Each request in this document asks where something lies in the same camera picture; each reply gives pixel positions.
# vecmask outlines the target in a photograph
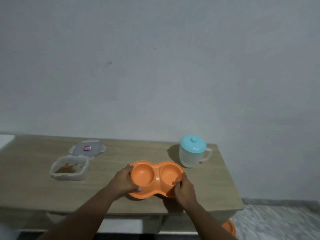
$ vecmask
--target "purple sticker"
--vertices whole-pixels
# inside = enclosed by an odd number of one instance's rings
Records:
[[[86,146],[83,148],[84,151],[90,151],[90,149],[91,149],[91,146],[90,146],[90,145],[86,145]]]

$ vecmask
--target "forearm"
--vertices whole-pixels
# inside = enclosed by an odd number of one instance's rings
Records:
[[[199,203],[186,209],[202,240],[235,240]]]
[[[109,194],[108,188],[103,188],[79,209],[71,215],[68,215],[39,239],[93,239],[107,214],[113,199],[114,197]]]

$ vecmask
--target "plastic pitcher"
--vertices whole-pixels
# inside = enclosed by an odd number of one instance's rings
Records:
[[[209,155],[203,158],[205,151],[209,151]],[[207,148],[206,142],[200,136],[186,135],[180,140],[180,162],[187,168],[192,168],[199,162],[208,160],[211,154],[212,150]]]

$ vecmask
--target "marble floor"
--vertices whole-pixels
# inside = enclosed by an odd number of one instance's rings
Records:
[[[238,240],[319,240],[320,214],[305,207],[247,205],[232,218]],[[18,240],[36,239],[38,234],[21,234]],[[95,239],[196,240],[195,235],[99,234]]]

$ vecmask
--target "gray wall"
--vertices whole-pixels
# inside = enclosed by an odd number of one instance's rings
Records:
[[[0,131],[217,143],[242,195],[320,200],[320,0],[1,0]]]

